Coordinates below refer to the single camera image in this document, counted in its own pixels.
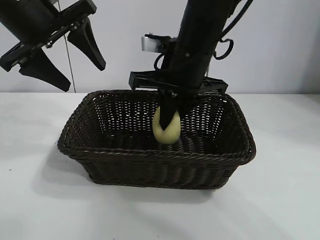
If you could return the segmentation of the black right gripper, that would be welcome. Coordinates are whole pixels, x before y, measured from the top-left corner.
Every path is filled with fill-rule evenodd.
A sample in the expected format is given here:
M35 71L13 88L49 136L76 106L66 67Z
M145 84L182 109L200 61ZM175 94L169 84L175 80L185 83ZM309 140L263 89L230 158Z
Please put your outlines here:
M212 59L222 60L228 55L229 53L225 52L217 56L215 50L209 53L198 52L191 55L184 52L178 55L174 51L166 50L154 60L153 70L132 71L128 84L133 91L141 88L165 91L160 100L159 118L159 124L162 130L165 130L176 111L180 116L185 116L192 110L195 102L193 94L226 92L228 84L222 79L207 76L207 71Z

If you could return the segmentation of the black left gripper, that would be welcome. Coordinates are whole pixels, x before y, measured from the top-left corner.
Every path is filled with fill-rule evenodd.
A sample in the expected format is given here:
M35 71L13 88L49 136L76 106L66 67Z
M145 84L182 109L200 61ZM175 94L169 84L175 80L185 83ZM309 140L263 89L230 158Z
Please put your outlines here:
M20 65L19 73L46 82L64 92L71 82L62 74L42 50L50 48L59 38L78 48L100 70L106 61L96 43L90 15L97 7L91 0L78 0L58 11L49 0L2 0L0 22L19 43L0 58L0 66L9 72Z

